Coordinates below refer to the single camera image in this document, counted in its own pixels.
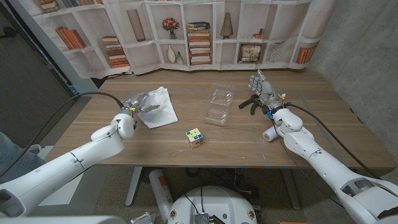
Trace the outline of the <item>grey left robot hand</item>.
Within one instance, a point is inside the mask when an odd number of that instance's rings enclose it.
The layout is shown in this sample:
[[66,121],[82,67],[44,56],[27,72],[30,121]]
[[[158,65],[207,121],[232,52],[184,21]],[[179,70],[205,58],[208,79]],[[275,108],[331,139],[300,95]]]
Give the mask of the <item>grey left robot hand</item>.
[[144,105],[144,102],[148,96],[148,93],[138,93],[132,96],[123,103],[123,107],[121,108],[120,113],[133,116],[136,113],[147,113],[152,110],[158,109],[160,107],[159,105]]

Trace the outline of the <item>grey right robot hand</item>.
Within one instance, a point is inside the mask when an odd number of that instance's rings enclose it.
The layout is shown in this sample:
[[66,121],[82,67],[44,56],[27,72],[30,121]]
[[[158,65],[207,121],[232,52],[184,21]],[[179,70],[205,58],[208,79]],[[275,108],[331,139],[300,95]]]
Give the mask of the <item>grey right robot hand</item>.
[[263,72],[258,69],[257,75],[251,75],[249,88],[259,97],[260,102],[269,110],[276,110],[282,107],[277,92],[271,83],[266,79]]

